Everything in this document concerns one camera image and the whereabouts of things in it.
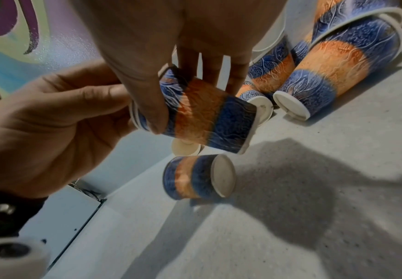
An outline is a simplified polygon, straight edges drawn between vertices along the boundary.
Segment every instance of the right hand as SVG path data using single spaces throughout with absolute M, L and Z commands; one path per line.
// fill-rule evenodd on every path
M 216 86 L 223 56 L 231 58 L 226 91 L 235 95 L 246 78 L 252 48 L 287 0 L 70 0 L 101 55 L 132 94 L 154 133 L 168 110 L 157 72 L 178 49 L 179 67 Z

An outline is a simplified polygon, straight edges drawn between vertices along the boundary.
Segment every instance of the painted wall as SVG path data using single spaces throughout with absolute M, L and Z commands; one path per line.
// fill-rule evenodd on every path
M 0 95 L 36 77 L 98 57 L 66 0 L 0 0 Z M 171 153 L 171 139 L 136 132 L 83 178 L 110 193 Z

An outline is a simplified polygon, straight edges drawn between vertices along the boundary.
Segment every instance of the hand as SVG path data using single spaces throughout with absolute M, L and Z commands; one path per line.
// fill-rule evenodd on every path
M 49 74 L 0 101 L 0 190 L 46 197 L 100 164 L 135 129 L 103 60 Z
M 235 95 L 252 48 L 287 0 L 70 0 L 103 58 L 132 94 L 154 133 L 168 110 L 157 72 L 177 45 L 179 67 L 195 76 L 202 54 L 203 80 L 216 86 L 223 55 L 231 57 L 226 91 Z

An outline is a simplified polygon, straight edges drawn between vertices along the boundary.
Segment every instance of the gray countertop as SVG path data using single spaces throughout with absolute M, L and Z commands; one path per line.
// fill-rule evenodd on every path
M 230 157 L 217 203 L 168 198 L 171 157 L 130 181 L 47 278 L 402 279 L 402 55 L 308 122 L 277 110 Z

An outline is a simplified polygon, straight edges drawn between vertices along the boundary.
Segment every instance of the left hand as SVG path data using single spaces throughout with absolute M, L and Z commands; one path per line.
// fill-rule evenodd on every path
M 0 101 L 0 191 L 46 197 L 90 172 L 135 130 L 103 60 L 42 76 Z

